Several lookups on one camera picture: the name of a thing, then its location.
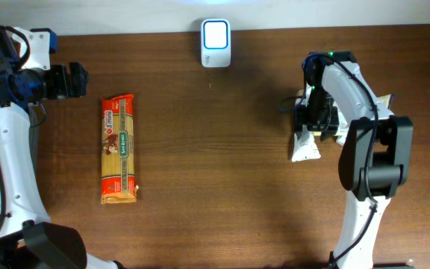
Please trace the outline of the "white crinkled snack bag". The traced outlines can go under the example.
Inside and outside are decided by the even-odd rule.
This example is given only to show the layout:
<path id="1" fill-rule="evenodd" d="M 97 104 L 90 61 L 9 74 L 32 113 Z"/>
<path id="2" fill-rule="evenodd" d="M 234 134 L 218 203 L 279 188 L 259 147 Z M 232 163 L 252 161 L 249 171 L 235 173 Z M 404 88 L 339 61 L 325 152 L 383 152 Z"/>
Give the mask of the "white crinkled snack bag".
<path id="1" fill-rule="evenodd" d="M 378 105 L 379 106 L 384 106 L 388 110 L 391 109 L 392 102 L 393 102 L 393 94 L 388 94 L 388 95 L 385 95 L 385 96 L 380 96 L 378 98 Z M 339 145 L 343 146 L 344 143 L 346 142 L 346 137 L 347 137 L 347 133 L 348 133 L 348 130 L 349 130 L 349 124 L 347 123 L 347 121 L 346 121 L 343 113 L 337 107 L 337 103 L 335 103 L 334 106 L 337 109 L 337 115 L 338 115 L 338 121 L 339 121 L 337 132 L 335 134 L 336 143 L 338 143 Z"/>

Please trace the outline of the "orange spaghetti packet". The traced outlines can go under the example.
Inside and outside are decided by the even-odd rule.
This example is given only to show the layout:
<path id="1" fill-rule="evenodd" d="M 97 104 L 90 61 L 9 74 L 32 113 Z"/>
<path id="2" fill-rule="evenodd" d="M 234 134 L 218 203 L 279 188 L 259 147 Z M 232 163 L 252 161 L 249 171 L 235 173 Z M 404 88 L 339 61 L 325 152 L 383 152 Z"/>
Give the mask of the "orange spaghetti packet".
<path id="1" fill-rule="evenodd" d="M 101 204 L 137 201 L 134 95 L 102 100 Z"/>

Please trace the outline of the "white tube with gold cap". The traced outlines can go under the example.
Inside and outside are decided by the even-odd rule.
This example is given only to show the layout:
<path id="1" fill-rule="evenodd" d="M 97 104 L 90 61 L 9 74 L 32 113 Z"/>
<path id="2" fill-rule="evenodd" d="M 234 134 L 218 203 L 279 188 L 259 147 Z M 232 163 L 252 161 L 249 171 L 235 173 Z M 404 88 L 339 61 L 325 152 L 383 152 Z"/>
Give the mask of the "white tube with gold cap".
<path id="1" fill-rule="evenodd" d="M 303 93 L 295 101 L 292 162 L 314 160 L 321 157 L 314 140 L 313 132 L 309 131 L 308 126 L 302 123 L 301 109 L 307 106 L 310 94 L 311 87 L 308 87 L 307 93 Z"/>

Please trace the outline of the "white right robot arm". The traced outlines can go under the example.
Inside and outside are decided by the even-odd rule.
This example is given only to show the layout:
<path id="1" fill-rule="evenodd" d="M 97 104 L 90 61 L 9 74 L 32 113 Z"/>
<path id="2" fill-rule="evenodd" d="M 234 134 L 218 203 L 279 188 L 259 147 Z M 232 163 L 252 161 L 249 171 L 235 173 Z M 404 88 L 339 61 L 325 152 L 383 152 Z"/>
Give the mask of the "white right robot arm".
<path id="1" fill-rule="evenodd" d="M 308 159 L 316 133 L 336 135 L 347 124 L 338 161 L 346 191 L 339 240 L 328 268 L 373 268 L 381 219 L 408 178 L 414 126 L 372 92 L 350 51 L 311 52 L 302 63 L 304 90 L 293 108 L 293 161 Z"/>

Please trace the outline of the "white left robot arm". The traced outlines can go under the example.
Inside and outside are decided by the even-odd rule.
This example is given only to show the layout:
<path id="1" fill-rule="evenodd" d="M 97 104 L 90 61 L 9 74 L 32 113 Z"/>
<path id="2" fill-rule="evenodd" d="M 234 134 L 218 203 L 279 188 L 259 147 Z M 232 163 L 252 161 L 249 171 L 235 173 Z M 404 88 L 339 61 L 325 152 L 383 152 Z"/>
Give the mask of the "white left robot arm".
<path id="1" fill-rule="evenodd" d="M 49 28 L 0 25 L 0 268 L 118 268 L 90 255 L 75 229 L 54 224 L 40 198 L 34 108 L 84 96 L 89 80 L 78 62 L 51 64 L 56 50 Z"/>

